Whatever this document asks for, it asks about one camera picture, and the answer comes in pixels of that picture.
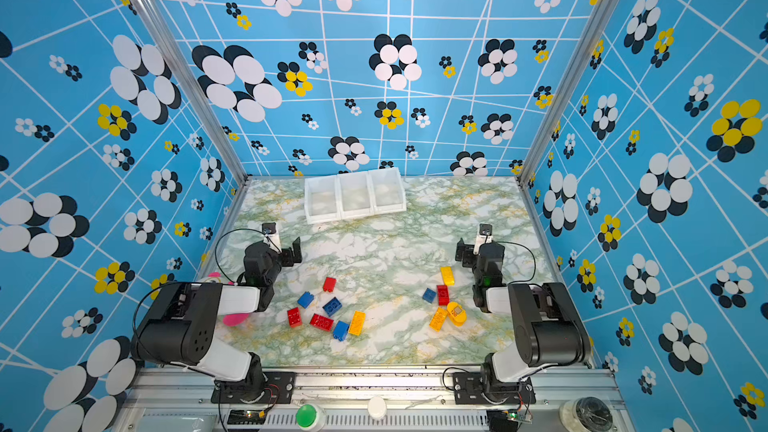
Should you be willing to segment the yellow curved lego brick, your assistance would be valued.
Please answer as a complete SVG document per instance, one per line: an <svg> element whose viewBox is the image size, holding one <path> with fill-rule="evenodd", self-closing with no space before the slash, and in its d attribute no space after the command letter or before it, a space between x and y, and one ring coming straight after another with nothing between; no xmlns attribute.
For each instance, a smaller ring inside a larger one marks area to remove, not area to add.
<svg viewBox="0 0 768 432"><path fill-rule="evenodd" d="M443 284L447 287L455 285L455 276L453 268L451 266L443 266L440 268L440 274Z"/></svg>

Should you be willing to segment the small blue lego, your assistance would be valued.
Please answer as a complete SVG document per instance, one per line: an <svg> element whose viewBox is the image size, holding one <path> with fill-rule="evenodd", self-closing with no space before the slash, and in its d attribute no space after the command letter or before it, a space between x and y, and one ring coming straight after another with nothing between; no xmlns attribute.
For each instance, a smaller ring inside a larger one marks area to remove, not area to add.
<svg viewBox="0 0 768 432"><path fill-rule="evenodd" d="M314 295L313 295L311 292L308 292L308 291L306 291L306 292L304 292L304 293L303 293L303 294L302 294L302 295L299 297L299 299L297 300L297 304L298 304L298 305L299 305L301 308L303 308L303 309L307 309L307 308L308 308L308 307L309 307L309 306L312 304L312 302L314 301L314 299L315 299L315 296L314 296Z"/></svg>
<svg viewBox="0 0 768 432"><path fill-rule="evenodd" d="M434 290L432 290L430 288L426 288L424 293L423 293L423 295L422 295L422 298L426 302L428 302L428 303L433 303L435 298L436 298L436 296L437 296L437 294L436 294L436 292Z"/></svg>

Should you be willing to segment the small red square lego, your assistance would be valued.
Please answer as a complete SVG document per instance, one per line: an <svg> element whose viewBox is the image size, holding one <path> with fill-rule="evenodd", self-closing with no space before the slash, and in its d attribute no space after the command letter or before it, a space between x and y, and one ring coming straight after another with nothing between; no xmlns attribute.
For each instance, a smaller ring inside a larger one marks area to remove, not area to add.
<svg viewBox="0 0 768 432"><path fill-rule="evenodd" d="M335 290L337 280L333 277L327 277L323 284L323 291L332 293Z"/></svg>

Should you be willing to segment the yellow round lego piece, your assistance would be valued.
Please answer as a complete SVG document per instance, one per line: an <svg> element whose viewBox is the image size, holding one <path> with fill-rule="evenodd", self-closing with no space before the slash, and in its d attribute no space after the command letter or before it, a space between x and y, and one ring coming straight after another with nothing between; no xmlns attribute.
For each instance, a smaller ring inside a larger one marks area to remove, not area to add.
<svg viewBox="0 0 768 432"><path fill-rule="evenodd" d="M449 302L446 311L451 323L456 327L462 327L468 318L466 310L457 302Z"/></svg>

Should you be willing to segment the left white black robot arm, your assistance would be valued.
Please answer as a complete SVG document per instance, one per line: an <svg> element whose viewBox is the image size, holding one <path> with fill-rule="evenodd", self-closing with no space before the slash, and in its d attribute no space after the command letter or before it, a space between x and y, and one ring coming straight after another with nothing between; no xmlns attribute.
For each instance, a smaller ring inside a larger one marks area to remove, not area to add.
<svg viewBox="0 0 768 432"><path fill-rule="evenodd" d="M302 262L301 240L281 250L262 241L245 250L244 276L235 285L219 282L168 282L134 327L132 354L156 365L185 366L213 379L211 402L288 404L294 372L266 373L261 358L215 336L224 316L261 313L274 297L282 269Z"/></svg>

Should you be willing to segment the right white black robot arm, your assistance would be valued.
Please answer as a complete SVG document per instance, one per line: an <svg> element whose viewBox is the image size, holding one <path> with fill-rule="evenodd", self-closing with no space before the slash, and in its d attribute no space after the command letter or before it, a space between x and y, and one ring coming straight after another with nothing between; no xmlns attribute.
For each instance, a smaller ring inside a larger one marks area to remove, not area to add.
<svg viewBox="0 0 768 432"><path fill-rule="evenodd" d="M474 245L460 240L456 260L472 271L474 305L486 314L510 319L514 342L486 356L479 381L482 399L504 404L532 396L531 377L553 367L586 364L591 344L573 300L560 282L505 282L505 244L485 238Z"/></svg>

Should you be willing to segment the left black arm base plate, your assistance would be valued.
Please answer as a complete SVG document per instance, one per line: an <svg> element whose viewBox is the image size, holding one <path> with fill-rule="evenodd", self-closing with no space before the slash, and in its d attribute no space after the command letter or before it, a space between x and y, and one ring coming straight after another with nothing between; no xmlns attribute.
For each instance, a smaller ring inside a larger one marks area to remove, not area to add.
<svg viewBox="0 0 768 432"><path fill-rule="evenodd" d="M289 404L292 400L297 374L288 371L267 371L259 377L238 382L214 381L211 402L214 404Z"/></svg>

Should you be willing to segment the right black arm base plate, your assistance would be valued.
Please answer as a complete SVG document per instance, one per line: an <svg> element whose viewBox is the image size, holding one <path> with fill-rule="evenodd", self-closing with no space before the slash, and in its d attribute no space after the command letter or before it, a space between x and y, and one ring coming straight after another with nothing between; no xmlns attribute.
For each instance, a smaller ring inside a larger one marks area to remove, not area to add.
<svg viewBox="0 0 768 432"><path fill-rule="evenodd" d="M528 406L537 402L530 379L503 383L481 372L454 371L450 388L457 405Z"/></svg>

